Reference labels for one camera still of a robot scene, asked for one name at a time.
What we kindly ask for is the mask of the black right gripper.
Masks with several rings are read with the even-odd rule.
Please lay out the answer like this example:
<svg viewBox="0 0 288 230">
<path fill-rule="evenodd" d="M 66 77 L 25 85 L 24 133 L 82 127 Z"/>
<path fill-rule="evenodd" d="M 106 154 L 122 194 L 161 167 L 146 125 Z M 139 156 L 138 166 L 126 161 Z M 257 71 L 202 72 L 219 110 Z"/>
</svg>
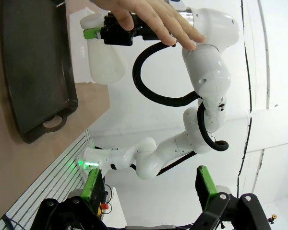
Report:
<svg viewBox="0 0 288 230">
<path fill-rule="evenodd" d="M 85 39 L 103 39 L 106 45 L 132 46 L 133 38 L 141 36 L 145 41 L 159 41 L 155 32 L 136 14 L 131 14 L 134 28 L 124 30 L 118 23 L 113 13 L 104 17 L 102 28 L 84 29 Z"/>
</svg>

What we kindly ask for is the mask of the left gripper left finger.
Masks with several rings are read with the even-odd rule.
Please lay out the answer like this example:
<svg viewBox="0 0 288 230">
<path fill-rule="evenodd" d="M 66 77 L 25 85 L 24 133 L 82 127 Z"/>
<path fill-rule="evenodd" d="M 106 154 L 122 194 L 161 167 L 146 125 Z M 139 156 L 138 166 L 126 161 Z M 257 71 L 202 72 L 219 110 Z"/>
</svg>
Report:
<svg viewBox="0 0 288 230">
<path fill-rule="evenodd" d="M 39 206 L 41 230 L 66 230 L 68 227 L 81 230 L 104 230 L 103 221 L 97 215 L 105 193 L 100 169 L 92 169 L 80 195 L 63 202 L 44 199 Z"/>
</svg>

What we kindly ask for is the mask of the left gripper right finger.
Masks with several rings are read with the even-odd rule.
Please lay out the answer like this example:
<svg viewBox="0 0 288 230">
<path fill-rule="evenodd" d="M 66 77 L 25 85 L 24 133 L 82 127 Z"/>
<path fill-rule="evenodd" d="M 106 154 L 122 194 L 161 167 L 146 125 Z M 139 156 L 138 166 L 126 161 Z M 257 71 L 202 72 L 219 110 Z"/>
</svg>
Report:
<svg viewBox="0 0 288 230">
<path fill-rule="evenodd" d="M 196 170 L 195 189 L 202 213 L 194 222 L 195 230 L 215 230 L 219 224 L 230 222 L 235 230 L 267 230 L 269 222 L 255 194 L 237 198 L 232 193 L 218 191 L 208 168 Z"/>
</svg>

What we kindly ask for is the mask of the person's left hand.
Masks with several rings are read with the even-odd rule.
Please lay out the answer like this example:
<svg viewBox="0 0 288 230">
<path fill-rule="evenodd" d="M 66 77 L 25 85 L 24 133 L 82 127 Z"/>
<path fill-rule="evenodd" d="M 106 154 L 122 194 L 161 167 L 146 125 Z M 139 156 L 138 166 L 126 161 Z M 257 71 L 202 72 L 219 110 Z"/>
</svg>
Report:
<svg viewBox="0 0 288 230">
<path fill-rule="evenodd" d="M 93 3 L 113 13 L 126 31 L 134 28 L 131 13 L 143 20 L 159 40 L 172 46 L 179 42 L 187 50 L 195 50 L 196 43 L 203 43 L 205 35 L 191 26 L 172 6 L 163 0 L 94 0 Z"/>
</svg>

